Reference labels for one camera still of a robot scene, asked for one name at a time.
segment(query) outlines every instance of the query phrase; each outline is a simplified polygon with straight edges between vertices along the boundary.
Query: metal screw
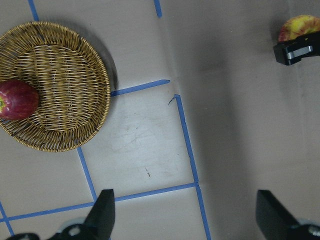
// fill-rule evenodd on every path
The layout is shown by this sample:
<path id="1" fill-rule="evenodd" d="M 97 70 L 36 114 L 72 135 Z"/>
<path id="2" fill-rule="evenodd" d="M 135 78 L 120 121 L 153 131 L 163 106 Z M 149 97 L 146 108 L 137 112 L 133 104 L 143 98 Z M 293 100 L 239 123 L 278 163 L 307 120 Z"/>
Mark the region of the metal screw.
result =
<path id="1" fill-rule="evenodd" d="M 71 228 L 69 230 L 69 235 L 75 236 L 75 235 L 78 235 L 80 232 L 81 232 L 81 230 L 80 230 L 79 226 L 74 226 L 73 228 Z"/>
<path id="2" fill-rule="evenodd" d="M 308 232 L 313 236 L 320 237 L 320 227 L 311 225 L 308 228 Z"/>

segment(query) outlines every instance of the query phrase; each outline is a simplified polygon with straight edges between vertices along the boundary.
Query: woven basket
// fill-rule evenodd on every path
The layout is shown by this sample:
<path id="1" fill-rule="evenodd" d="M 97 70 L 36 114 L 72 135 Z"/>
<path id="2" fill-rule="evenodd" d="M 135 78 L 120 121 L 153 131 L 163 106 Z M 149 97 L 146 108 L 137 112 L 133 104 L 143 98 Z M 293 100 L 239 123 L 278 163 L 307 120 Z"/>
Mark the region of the woven basket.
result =
<path id="1" fill-rule="evenodd" d="M 4 120 L 15 140 L 46 152 L 75 149 L 100 130 L 111 98 L 106 67 L 79 34 L 51 22 L 29 22 L 0 37 L 0 82 L 27 82 L 39 93 L 36 112 Z"/>

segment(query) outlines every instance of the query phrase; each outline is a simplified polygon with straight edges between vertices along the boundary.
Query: black plastic part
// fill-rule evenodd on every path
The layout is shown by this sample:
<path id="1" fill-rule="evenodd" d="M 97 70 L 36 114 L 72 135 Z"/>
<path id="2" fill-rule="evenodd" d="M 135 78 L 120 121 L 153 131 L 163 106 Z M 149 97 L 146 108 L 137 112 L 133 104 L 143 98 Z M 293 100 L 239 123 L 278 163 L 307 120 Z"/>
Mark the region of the black plastic part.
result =
<path id="1" fill-rule="evenodd" d="M 257 192 L 255 218 L 268 240 L 286 240 L 289 229 L 299 227 L 298 221 L 269 190 Z"/>
<path id="2" fill-rule="evenodd" d="M 114 191 L 102 190 L 99 198 L 84 221 L 99 240 L 109 239 L 116 218 Z"/>
<path id="3" fill-rule="evenodd" d="M 312 46 L 311 52 L 294 57 L 292 59 L 288 58 L 288 53 L 307 46 Z M 291 41 L 280 42 L 273 47 L 273 51 L 276 61 L 287 66 L 300 62 L 302 58 L 319 56 L 320 31 L 298 36 L 296 39 Z"/>
<path id="4" fill-rule="evenodd" d="M 35 233 L 20 233 L 8 237 L 6 240 L 40 240 L 40 238 Z"/>
<path id="5" fill-rule="evenodd" d="M 258 190 L 255 218 L 267 240 L 320 240 L 319 226 L 300 225 L 269 190 Z"/>
<path id="6" fill-rule="evenodd" d="M 115 195 L 102 190 L 83 224 L 73 224 L 48 240 L 108 240 L 115 224 Z M 21 233 L 6 240 L 40 240 L 34 233 Z"/>

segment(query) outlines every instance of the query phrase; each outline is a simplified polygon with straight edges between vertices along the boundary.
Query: basket rim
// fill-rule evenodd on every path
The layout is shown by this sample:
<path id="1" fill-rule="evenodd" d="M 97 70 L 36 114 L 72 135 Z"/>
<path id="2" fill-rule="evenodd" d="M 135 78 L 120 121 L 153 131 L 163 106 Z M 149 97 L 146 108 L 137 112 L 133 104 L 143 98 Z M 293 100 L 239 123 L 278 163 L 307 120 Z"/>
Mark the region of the basket rim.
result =
<path id="1" fill-rule="evenodd" d="M 103 126 L 103 124 L 105 123 L 106 119 L 107 119 L 107 115 L 109 113 L 109 108 L 110 108 L 110 104 L 111 104 L 111 85 L 110 85 L 110 78 L 107 72 L 107 68 L 105 63 L 103 62 L 102 58 L 100 57 L 100 55 L 98 54 L 98 52 L 95 50 L 95 48 L 83 37 L 80 36 L 79 33 L 77 33 L 76 31 L 70 29 L 69 27 L 63 26 L 59 23 L 55 23 L 55 22 L 50 22 L 50 21 L 29 21 L 26 23 L 22 23 L 19 24 L 11 29 L 9 29 L 7 32 L 5 32 L 4 34 L 2 34 L 0 36 L 0 42 L 7 39 L 8 36 L 10 36 L 10 34 L 12 34 L 14 31 L 16 30 L 21 30 L 21 29 L 25 29 L 26 27 L 30 27 L 30 26 L 49 26 L 49 27 L 53 27 L 53 28 L 59 28 L 63 31 L 69 32 L 72 35 L 75 35 L 76 37 L 79 37 L 79 41 L 81 43 L 84 44 L 84 46 L 86 48 L 88 48 L 88 50 L 93 54 L 92 58 L 96 59 L 96 63 L 97 63 L 97 67 L 100 69 L 101 74 L 103 75 L 103 79 L 105 80 L 106 83 L 106 106 L 104 107 L 104 111 L 103 114 L 100 115 L 99 121 L 98 121 L 98 125 L 96 126 L 95 130 L 92 131 L 89 135 L 87 135 L 84 139 L 79 140 L 77 143 L 74 143 L 74 140 L 72 142 L 68 142 L 68 147 L 64 147 L 64 148 L 43 148 L 41 146 L 38 145 L 34 145 L 32 143 L 29 143 L 28 141 L 21 139 L 18 136 L 15 136 L 12 134 L 12 132 L 6 128 L 4 122 L 5 121 L 0 121 L 0 126 L 4 129 L 4 131 L 10 135 L 11 137 L 13 137 L 17 142 L 30 147 L 32 149 L 35 150 L 39 150 L 39 151 L 45 151 L 45 152 L 53 152 L 53 153 L 58 153 L 58 152 L 66 152 L 66 151 L 70 151 L 70 150 L 74 150 L 82 145 L 84 145 L 85 143 L 87 143 L 88 141 L 90 141 L 101 129 L 101 127 Z M 52 44 L 42 44 L 42 45 L 35 45 L 34 47 L 37 46 L 49 46 Z"/>

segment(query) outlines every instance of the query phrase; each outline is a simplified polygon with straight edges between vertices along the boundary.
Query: gray surface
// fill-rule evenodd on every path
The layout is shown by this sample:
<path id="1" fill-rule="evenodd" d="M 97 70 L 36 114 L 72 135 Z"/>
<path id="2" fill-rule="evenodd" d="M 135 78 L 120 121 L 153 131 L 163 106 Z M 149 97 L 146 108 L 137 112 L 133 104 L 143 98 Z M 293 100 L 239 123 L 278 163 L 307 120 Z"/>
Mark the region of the gray surface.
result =
<path id="1" fill-rule="evenodd" d="M 319 60 L 287 67 L 272 50 L 281 25 L 295 15 L 318 15 L 319 3 L 162 6 L 212 238 L 262 239 L 257 189 L 273 191 L 295 216 L 319 221 Z"/>
<path id="2" fill-rule="evenodd" d="M 116 210 L 112 239 L 206 239 L 194 188 L 117 202 Z"/>

